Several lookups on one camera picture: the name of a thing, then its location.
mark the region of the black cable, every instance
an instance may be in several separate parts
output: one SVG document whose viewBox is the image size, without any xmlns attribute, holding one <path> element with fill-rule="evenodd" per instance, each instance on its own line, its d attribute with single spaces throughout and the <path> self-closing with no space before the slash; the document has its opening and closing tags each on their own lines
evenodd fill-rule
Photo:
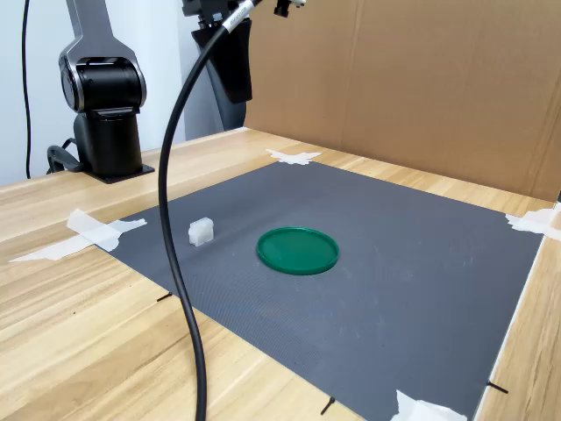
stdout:
<svg viewBox="0 0 561 421">
<path fill-rule="evenodd" d="M 169 223 L 169 211 L 167 208 L 167 165 L 169 163 L 169 153 L 171 151 L 172 142 L 174 140 L 175 129 L 177 128 L 177 124 L 181 118 L 181 114 L 189 97 L 189 94 L 191 93 L 193 86 L 195 86 L 197 78 L 206 66 L 213 50 L 227 35 L 228 31 L 223 26 L 220 26 L 214 36 L 210 39 L 207 46 L 201 51 L 201 55 L 197 59 L 195 65 L 191 69 L 191 73 L 183 84 L 181 93 L 177 98 L 177 101 L 175 102 L 174 109 L 172 110 L 172 114 L 169 117 L 169 122 L 167 123 L 164 143 L 161 147 L 160 170 L 158 174 L 158 198 L 160 201 L 161 230 L 164 235 L 164 244 L 166 246 L 167 258 L 169 259 L 169 266 L 171 267 L 172 275 L 174 276 L 175 288 L 177 289 L 177 292 L 179 294 L 181 305 L 183 306 L 183 312 L 185 313 L 185 318 L 187 319 L 187 324 L 191 332 L 191 340 L 193 341 L 197 388 L 195 415 L 196 421 L 203 421 L 206 418 L 207 374 L 204 363 L 204 351 L 202 349 L 201 333 L 199 332 L 199 327 L 197 326 L 195 319 L 195 313 L 193 313 L 193 308 L 191 307 L 191 302 L 189 301 L 189 296 L 187 294 L 185 284 L 183 283 L 179 261 L 177 260 L 177 254 L 175 253 L 172 229 Z"/>
<path fill-rule="evenodd" d="M 27 156 L 25 158 L 25 174 L 27 178 L 32 178 L 29 171 L 32 158 L 32 119 L 29 112 L 29 99 L 27 98 L 27 62 L 25 60 L 25 39 L 27 38 L 27 13 L 29 11 L 29 0 L 25 0 L 24 5 L 24 23 L 21 28 L 21 68 L 24 79 L 24 101 L 25 101 L 25 119 L 27 121 Z"/>
<path fill-rule="evenodd" d="M 66 139 L 66 140 L 64 141 L 64 143 L 62 144 L 62 149 L 66 149 L 67 147 L 70 146 L 71 143 L 76 144 L 76 139 L 74 139 L 74 138 L 68 138 L 68 139 Z M 51 172 L 52 172 L 52 171 L 51 171 L 51 168 L 49 168 L 49 169 L 46 171 L 46 175 L 51 174 Z"/>
</svg>

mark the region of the small white cube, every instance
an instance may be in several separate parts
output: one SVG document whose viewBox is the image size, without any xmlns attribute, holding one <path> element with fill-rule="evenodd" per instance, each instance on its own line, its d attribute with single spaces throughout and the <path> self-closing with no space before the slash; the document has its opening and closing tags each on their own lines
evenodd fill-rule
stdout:
<svg viewBox="0 0 561 421">
<path fill-rule="evenodd" d="M 210 218 L 199 219 L 189 227 L 189 243 L 199 247 L 214 238 L 214 222 Z"/>
</svg>

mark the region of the green lid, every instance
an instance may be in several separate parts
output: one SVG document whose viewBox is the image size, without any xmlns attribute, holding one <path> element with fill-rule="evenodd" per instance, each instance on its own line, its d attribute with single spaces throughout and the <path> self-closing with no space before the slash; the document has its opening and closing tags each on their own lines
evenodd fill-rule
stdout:
<svg viewBox="0 0 561 421">
<path fill-rule="evenodd" d="M 315 275 L 335 266 L 339 247 L 323 232 L 288 226 L 263 234 L 257 242 L 257 254 L 263 263 L 279 272 Z"/>
</svg>

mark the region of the wood grain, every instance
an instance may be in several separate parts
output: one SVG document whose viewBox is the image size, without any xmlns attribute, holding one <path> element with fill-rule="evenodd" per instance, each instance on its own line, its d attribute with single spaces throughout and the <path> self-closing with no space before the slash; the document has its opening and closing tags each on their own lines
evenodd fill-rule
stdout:
<svg viewBox="0 0 561 421">
<path fill-rule="evenodd" d="M 496 211 L 523 215 L 551 203 L 422 171 L 239 130 L 174 147 L 169 196 L 184 196 L 273 162 L 316 161 Z M 159 151 L 144 154 L 158 167 Z M 178 299 L 90 247 L 59 261 L 7 263 L 73 235 L 80 208 L 110 222 L 157 204 L 157 175 L 104 185 L 58 173 L 0 189 L 0 418 L 189 419 L 195 371 Z M 482 419 L 559 419 L 561 245 L 545 240 L 488 391 Z M 209 377 L 209 419 L 360 419 L 221 325 L 197 312 Z"/>
</svg>

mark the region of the cardboard wall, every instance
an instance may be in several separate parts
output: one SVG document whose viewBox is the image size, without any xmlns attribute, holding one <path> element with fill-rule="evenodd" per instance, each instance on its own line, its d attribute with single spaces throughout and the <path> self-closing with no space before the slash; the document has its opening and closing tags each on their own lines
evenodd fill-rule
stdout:
<svg viewBox="0 0 561 421">
<path fill-rule="evenodd" d="M 252 14 L 246 126 L 557 198 L 561 2 L 275 4 Z"/>
</svg>

